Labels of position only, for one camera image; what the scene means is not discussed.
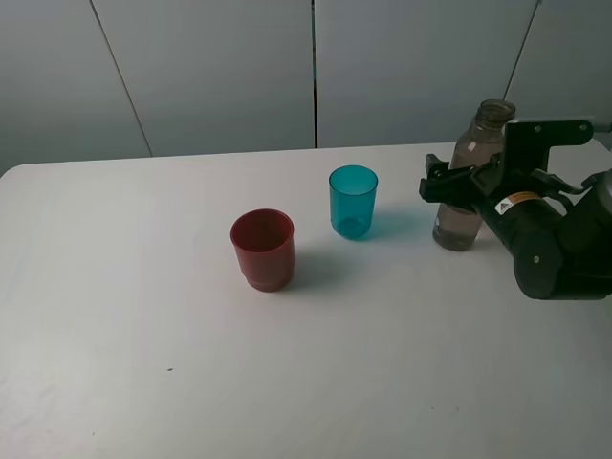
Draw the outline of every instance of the cup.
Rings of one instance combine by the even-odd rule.
[[[332,227],[347,239],[364,236],[372,225],[376,174],[362,165],[345,165],[329,176]]]
[[[276,292],[294,276],[294,223],[271,208],[245,213],[229,233],[247,282],[260,292]]]

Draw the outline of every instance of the warning label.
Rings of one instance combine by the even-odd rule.
[[[500,215],[503,215],[508,210],[510,210],[513,206],[516,206],[519,203],[524,201],[531,201],[532,199],[542,199],[539,195],[533,193],[532,191],[520,191],[515,194],[511,194],[507,198],[502,199],[497,206],[495,206],[495,210]]]

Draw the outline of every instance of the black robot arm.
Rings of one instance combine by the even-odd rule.
[[[480,167],[448,169],[428,155],[419,192],[429,203],[479,213],[513,255],[526,296],[604,298],[612,293],[612,169],[581,187],[547,172],[552,146],[582,145],[593,132],[588,120],[508,123],[504,150]],[[566,194],[584,196],[574,206]],[[543,197],[561,202],[566,214]]]

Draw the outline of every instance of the bottle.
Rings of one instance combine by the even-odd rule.
[[[450,168],[482,165],[504,149],[504,124],[514,118],[514,105],[490,99],[480,104],[470,128],[459,138],[452,155]],[[441,204],[438,208],[433,239],[450,251],[466,251],[482,225],[482,218],[474,212]]]

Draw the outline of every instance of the cup rim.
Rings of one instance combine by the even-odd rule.
[[[370,189],[368,189],[367,191],[364,191],[363,193],[347,193],[345,191],[342,191],[340,189],[337,189],[333,184],[332,184],[332,177],[334,176],[334,174],[336,172],[338,172],[341,169],[344,169],[346,167],[357,167],[359,169],[363,169],[363,170],[367,170],[368,172],[370,172],[373,176],[374,176],[374,184],[372,185],[372,187]],[[343,194],[345,196],[363,196],[365,194],[371,193],[372,191],[374,191],[376,188],[378,188],[379,186],[379,176],[376,175],[376,172],[374,172],[372,169],[370,169],[369,167],[366,167],[364,165],[360,165],[360,164],[345,164],[345,165],[341,165],[340,167],[337,167],[336,169],[334,169],[332,171],[331,174],[329,174],[329,186],[330,188],[332,188],[335,192],[338,192],[340,194]]]
[[[250,251],[249,249],[245,249],[244,247],[242,247],[241,244],[236,242],[236,237],[234,233],[235,233],[235,230],[238,224],[240,224],[242,221],[244,221],[246,218],[250,217],[251,215],[255,213],[260,213],[260,212],[266,212],[266,213],[271,212],[271,213],[275,213],[276,215],[279,215],[280,217],[284,218],[289,223],[289,234],[287,235],[287,238],[282,242],[282,244],[274,247],[273,249],[270,249],[269,251]],[[254,210],[251,210],[247,213],[242,214],[236,219],[235,222],[233,222],[233,225],[231,225],[231,229],[229,230],[229,238],[231,239],[231,243],[233,244],[233,246],[240,249],[241,251],[245,251],[248,253],[271,253],[273,251],[279,251],[283,247],[287,246],[294,239],[294,232],[295,232],[294,222],[289,217],[289,215],[287,215],[285,212],[281,212],[280,210],[276,210],[275,208],[256,208]]]

